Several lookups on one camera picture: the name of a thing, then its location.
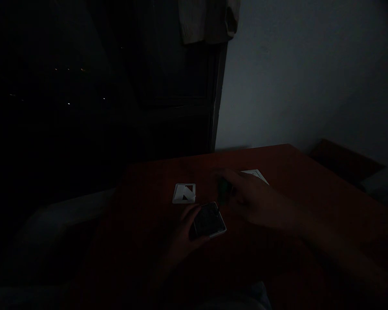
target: hand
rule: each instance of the hand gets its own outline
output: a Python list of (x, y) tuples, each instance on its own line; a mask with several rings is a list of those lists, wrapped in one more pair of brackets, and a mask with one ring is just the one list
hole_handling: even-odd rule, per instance
[(194, 241), (188, 238), (188, 232), (194, 222), (194, 218), (200, 212), (201, 207), (188, 205), (181, 214), (180, 223), (171, 236), (168, 251), (165, 259), (172, 265), (177, 265), (183, 261), (192, 251), (198, 249), (210, 238), (208, 236), (200, 237)]
[(231, 169), (216, 171), (233, 185), (228, 206), (247, 221), (271, 228), (294, 229), (296, 204), (252, 174)]

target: wooden table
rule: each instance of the wooden table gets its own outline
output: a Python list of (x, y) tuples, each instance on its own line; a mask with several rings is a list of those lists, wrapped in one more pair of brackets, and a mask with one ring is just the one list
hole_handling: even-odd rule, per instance
[[(388, 208), (285, 144), (129, 166), (67, 295), (68, 305), (106, 309), (118, 296), (132, 294), (184, 208), (171, 203), (175, 184), (195, 183), (197, 202), (215, 201), (210, 173), (216, 167), (259, 169), (276, 190), (388, 268)], [(227, 232), (179, 266), (168, 283), (171, 300), (208, 298), (263, 280), (274, 309), (331, 308), (339, 302), (299, 238), (246, 223), (228, 208), (222, 207), (221, 214)]]

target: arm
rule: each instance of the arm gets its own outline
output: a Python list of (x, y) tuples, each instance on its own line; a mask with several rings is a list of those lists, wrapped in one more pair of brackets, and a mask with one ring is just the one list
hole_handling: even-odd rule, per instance
[(253, 175), (230, 169), (219, 170), (217, 175), (232, 183), (228, 205), (246, 220), (299, 235), (360, 279), (374, 295), (387, 297), (388, 273), (310, 212)]
[(148, 297), (146, 300), (155, 305), (158, 302), (158, 295), (163, 283), (170, 273), (194, 250), (198, 249), (210, 238), (208, 236), (200, 237), (194, 241), (188, 238), (188, 232), (194, 221), (194, 218), (201, 210), (197, 205), (188, 205), (180, 217), (180, 222), (172, 234), (165, 252), (160, 256), (147, 285)]

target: playing card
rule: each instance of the playing card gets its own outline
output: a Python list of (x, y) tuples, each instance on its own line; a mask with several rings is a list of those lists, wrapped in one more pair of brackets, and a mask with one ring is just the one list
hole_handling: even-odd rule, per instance
[(266, 179), (263, 177), (263, 175), (260, 173), (259, 169), (252, 169), (252, 170), (244, 170), (242, 171), (247, 174), (252, 174), (255, 177), (260, 178), (261, 180), (265, 181), (267, 185), (269, 185), (269, 182), (266, 181)]

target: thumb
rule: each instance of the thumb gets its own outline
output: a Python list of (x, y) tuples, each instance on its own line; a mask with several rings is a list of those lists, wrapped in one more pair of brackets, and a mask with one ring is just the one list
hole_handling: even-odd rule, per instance
[(210, 240), (210, 237), (209, 237), (209, 236), (202, 236), (202, 237), (200, 237), (200, 238), (198, 238), (198, 239), (195, 239), (195, 240), (193, 241), (193, 247), (194, 247), (195, 249), (197, 249), (197, 248), (201, 247), (204, 243), (206, 243), (206, 242), (209, 241), (209, 240)]

